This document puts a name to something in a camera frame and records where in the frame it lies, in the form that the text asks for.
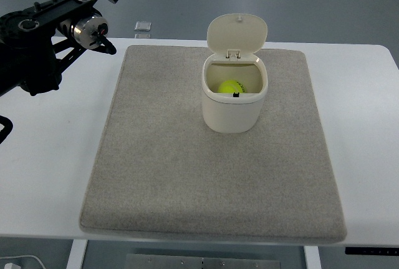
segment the yellow ball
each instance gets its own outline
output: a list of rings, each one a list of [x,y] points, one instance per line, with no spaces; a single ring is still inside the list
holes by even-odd
[[[236,80],[227,80],[220,84],[218,93],[245,93],[245,87]]]

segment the gray felt mat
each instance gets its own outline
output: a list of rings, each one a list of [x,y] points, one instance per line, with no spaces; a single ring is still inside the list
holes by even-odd
[[[346,235],[303,53],[263,49],[256,125],[203,121],[208,48],[131,46],[82,207],[86,232],[183,240],[330,243]]]

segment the small white object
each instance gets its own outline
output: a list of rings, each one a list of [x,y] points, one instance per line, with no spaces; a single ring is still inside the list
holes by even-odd
[[[6,264],[6,265],[4,266],[4,269],[21,269],[21,267],[18,266],[18,265],[15,265],[15,264],[13,264],[13,263],[8,263],[8,264]]]
[[[257,121],[266,97],[268,79],[265,65],[254,55],[264,45],[267,24],[250,14],[227,14],[213,20],[208,28],[208,47],[214,54],[202,70],[202,110],[206,124],[220,133],[241,133]],[[246,93],[239,97],[217,93],[219,85],[236,80]]]

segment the white table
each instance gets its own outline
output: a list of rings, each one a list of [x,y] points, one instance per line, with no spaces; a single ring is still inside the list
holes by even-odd
[[[0,97],[0,114],[14,123],[0,145],[0,236],[122,239],[82,232],[79,213],[125,50],[206,41],[111,41],[115,56],[85,52],[64,73],[60,90],[31,97],[17,88]],[[306,55],[348,230],[339,245],[398,246],[399,70],[389,51],[264,47]]]

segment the white lid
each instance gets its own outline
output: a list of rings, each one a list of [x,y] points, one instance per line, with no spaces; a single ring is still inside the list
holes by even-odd
[[[226,14],[214,19],[208,28],[206,40],[215,53],[227,54],[240,50],[240,54],[253,54],[266,41],[267,24],[255,15]]]

